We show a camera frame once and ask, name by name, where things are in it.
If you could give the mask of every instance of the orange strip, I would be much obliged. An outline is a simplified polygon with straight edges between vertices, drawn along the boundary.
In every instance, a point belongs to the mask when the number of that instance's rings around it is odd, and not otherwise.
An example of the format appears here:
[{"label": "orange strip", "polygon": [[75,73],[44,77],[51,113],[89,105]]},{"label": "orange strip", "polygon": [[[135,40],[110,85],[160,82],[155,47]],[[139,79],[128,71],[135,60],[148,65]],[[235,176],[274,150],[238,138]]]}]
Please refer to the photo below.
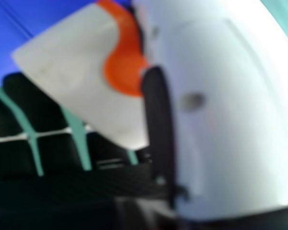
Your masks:
[{"label": "orange strip", "polygon": [[117,91],[141,97],[140,72],[148,63],[141,53],[137,23],[127,10],[112,0],[100,0],[97,4],[112,15],[120,30],[119,43],[104,66],[106,79]]}]

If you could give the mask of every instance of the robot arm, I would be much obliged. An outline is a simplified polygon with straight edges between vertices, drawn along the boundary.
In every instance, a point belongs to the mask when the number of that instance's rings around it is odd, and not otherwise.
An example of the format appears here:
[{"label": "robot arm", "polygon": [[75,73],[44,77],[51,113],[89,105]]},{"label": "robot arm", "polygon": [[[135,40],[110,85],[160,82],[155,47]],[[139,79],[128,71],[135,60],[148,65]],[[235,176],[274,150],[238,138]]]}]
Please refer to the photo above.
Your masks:
[{"label": "robot arm", "polygon": [[[273,17],[258,0],[134,0],[133,6],[148,63],[134,19],[108,0],[50,28],[14,58],[113,142],[138,149],[148,136],[154,174],[166,178],[181,219],[286,212],[288,39]],[[119,64],[107,71],[111,60]],[[111,79],[120,72],[117,78],[131,86]],[[288,229],[288,219],[282,224]]]}]

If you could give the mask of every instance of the row of seat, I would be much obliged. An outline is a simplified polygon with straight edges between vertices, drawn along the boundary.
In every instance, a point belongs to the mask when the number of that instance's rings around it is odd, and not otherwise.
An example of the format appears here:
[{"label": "row of seat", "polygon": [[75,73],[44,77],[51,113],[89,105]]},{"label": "row of seat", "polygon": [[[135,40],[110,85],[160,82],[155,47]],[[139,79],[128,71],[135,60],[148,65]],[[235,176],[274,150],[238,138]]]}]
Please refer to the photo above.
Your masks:
[{"label": "row of seat", "polygon": [[[60,106],[37,88],[22,73],[7,76],[5,93],[23,110],[34,130],[47,133],[68,128]],[[37,177],[31,147],[27,139],[10,139],[24,131],[12,111],[0,100],[0,181]],[[130,165],[126,149],[109,142],[96,132],[86,134],[89,156],[94,169],[110,169]],[[45,176],[82,171],[78,149],[69,133],[40,135],[39,156]],[[149,162],[143,149],[137,153],[139,162]]]}]

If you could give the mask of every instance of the black seat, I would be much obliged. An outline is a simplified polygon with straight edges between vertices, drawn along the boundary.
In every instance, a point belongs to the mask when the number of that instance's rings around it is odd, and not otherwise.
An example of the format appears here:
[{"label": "black seat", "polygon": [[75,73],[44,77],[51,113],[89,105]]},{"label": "black seat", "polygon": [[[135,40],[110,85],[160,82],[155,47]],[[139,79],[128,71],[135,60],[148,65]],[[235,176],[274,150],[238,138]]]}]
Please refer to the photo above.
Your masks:
[{"label": "black seat", "polygon": [[96,132],[86,136],[91,162],[95,169],[111,169],[131,165],[125,149]]},{"label": "black seat", "polygon": [[152,162],[152,158],[151,158],[149,147],[137,150],[135,152],[135,154],[136,154],[136,156],[138,158],[138,162],[139,163],[151,163]]},{"label": "black seat", "polygon": [[0,100],[0,138],[22,133],[12,111]]},{"label": "black seat", "polygon": [[26,140],[0,143],[0,181],[37,177],[31,148]]},{"label": "black seat", "polygon": [[68,125],[60,106],[22,73],[5,77],[3,89],[28,117],[36,132],[48,132]]},{"label": "black seat", "polygon": [[37,143],[45,175],[83,170],[70,134],[41,137]]}]

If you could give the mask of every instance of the white plastic casing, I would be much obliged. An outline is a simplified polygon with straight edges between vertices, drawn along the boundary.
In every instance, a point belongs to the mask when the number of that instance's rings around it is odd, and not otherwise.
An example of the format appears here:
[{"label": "white plastic casing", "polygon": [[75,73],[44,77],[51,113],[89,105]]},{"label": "white plastic casing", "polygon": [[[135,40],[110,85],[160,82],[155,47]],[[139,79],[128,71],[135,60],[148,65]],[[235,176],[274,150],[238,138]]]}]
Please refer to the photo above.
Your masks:
[{"label": "white plastic casing", "polygon": [[147,146],[141,98],[115,91],[103,68],[120,39],[112,16],[90,4],[20,47],[13,57],[49,96],[127,149]]},{"label": "white plastic casing", "polygon": [[[259,0],[133,3],[170,91],[180,217],[288,207],[288,38],[272,15]],[[190,94],[204,105],[185,110]]]}]

